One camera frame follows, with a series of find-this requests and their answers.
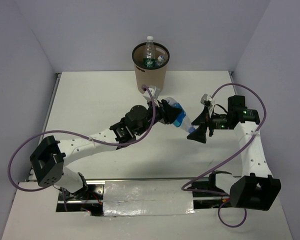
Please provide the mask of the small bottle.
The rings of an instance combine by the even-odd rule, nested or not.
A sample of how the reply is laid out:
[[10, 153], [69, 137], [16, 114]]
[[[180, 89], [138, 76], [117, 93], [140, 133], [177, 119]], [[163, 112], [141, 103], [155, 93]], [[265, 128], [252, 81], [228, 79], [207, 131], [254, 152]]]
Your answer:
[[165, 63], [165, 57], [163, 55], [159, 55], [156, 59], [156, 66], [161, 66]]

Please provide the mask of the green label bottle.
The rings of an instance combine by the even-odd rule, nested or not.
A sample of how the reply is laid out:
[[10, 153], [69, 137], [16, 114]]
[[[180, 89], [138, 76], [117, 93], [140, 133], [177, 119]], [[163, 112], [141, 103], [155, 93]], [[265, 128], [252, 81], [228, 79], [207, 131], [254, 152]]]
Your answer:
[[147, 36], [143, 53], [143, 66], [146, 68], [154, 68], [156, 64], [156, 51], [154, 45], [154, 37]]

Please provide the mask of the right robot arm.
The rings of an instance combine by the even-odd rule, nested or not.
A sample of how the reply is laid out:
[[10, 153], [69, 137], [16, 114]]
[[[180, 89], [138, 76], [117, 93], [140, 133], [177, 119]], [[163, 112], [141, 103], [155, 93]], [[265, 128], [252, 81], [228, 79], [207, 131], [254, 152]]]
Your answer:
[[281, 190], [281, 181], [273, 177], [267, 164], [260, 135], [261, 121], [257, 110], [246, 107], [245, 97], [234, 95], [227, 100], [224, 114], [214, 112], [214, 101], [204, 94], [201, 114], [192, 122], [197, 127], [187, 139], [205, 144], [215, 130], [233, 130], [241, 156], [241, 178], [227, 171], [213, 170], [203, 191], [228, 196], [234, 208], [267, 211]]

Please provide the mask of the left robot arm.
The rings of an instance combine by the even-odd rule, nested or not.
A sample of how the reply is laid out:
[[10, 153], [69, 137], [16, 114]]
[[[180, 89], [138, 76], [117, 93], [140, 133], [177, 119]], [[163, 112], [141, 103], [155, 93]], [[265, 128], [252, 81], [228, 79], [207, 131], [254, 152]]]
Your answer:
[[74, 198], [83, 199], [89, 189], [86, 179], [82, 173], [70, 170], [69, 164], [98, 153], [125, 148], [150, 129], [151, 124], [170, 125], [181, 113], [181, 108], [171, 106], [163, 99], [155, 104], [149, 102], [147, 107], [133, 106], [118, 123], [92, 136], [69, 140], [47, 136], [30, 156], [37, 183], [42, 188], [57, 185]]

